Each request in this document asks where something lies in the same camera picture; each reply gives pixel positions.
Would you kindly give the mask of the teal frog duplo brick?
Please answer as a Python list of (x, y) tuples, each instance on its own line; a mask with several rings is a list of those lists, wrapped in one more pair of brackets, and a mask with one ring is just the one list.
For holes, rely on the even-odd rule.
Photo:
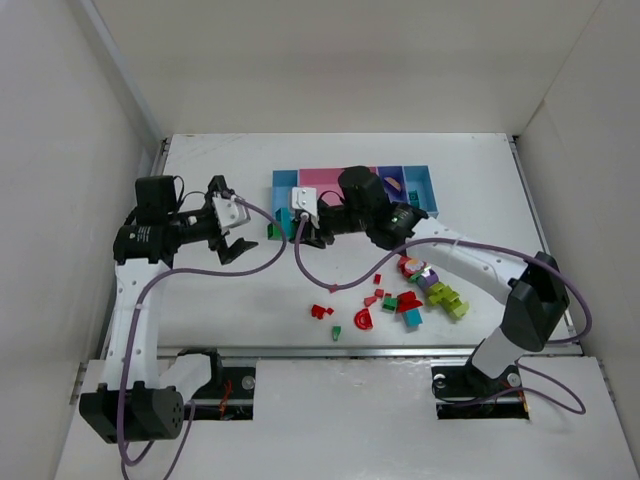
[(419, 208), (420, 207), (420, 202), (419, 202), (419, 195), (418, 192), (416, 190), (410, 190), (407, 193), (407, 198), (408, 198), (408, 202), (411, 206)]

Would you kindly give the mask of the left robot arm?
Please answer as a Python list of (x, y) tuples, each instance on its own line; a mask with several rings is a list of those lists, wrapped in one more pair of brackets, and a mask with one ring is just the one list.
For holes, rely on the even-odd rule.
[(187, 400), (219, 369), (216, 353), (195, 349), (167, 372), (158, 370), (161, 282), (174, 273), (179, 248), (204, 242), (228, 265), (257, 245), (243, 238), (227, 242), (230, 229), (250, 215), (234, 202), (222, 175), (212, 177), (195, 210), (180, 209), (169, 175), (137, 180), (135, 194), (113, 244), (117, 294), (103, 373), (96, 390), (79, 401), (81, 417), (108, 444), (177, 438)]

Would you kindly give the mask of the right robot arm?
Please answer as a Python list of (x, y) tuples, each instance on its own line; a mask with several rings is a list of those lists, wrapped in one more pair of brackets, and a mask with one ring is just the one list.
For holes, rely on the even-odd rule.
[(496, 388), (523, 355), (545, 348), (569, 306), (566, 281), (553, 257), (473, 242), (426, 211), (390, 200), (382, 180), (367, 167), (344, 169), (338, 185), (338, 205), (327, 204), (311, 187), (292, 189), (296, 246), (324, 248), (338, 235), (363, 232), (390, 254), (406, 253), (440, 267), (503, 305), (499, 326), (474, 349), (461, 371), (442, 375), (447, 386), (479, 397)]

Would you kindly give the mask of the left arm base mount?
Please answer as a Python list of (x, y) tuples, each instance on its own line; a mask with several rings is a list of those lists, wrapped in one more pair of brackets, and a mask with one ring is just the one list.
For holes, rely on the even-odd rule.
[(180, 423), (190, 413), (201, 421), (251, 420), (256, 369), (224, 366), (218, 357), (203, 354), (179, 356), (159, 378), (152, 404), (164, 422)]

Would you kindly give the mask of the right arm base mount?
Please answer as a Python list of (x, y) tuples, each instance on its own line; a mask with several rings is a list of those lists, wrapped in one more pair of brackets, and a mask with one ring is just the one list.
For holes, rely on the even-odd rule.
[(431, 373), (439, 420), (529, 419), (515, 365), (497, 379), (474, 372), (467, 365), (437, 365)]

